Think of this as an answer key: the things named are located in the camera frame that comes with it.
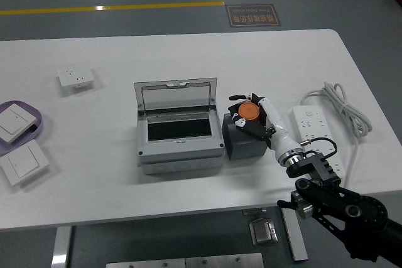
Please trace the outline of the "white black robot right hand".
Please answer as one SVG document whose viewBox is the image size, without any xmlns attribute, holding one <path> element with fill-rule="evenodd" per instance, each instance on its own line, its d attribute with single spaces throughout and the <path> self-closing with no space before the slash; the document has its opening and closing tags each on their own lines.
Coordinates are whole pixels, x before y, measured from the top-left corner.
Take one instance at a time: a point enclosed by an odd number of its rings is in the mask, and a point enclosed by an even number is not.
<svg viewBox="0 0 402 268">
<path fill-rule="evenodd" d="M 269 99 L 250 93 L 232 95 L 229 100 L 240 101 L 229 107 L 236 128 L 253 138 L 264 141 L 275 152 L 275 158 L 282 167 L 289 167 L 304 159 L 303 148 L 291 138 L 276 107 Z M 259 109 L 258 116 L 253 119 L 244 117 L 240 113 L 240 107 L 244 104 L 255 105 Z"/>
</svg>

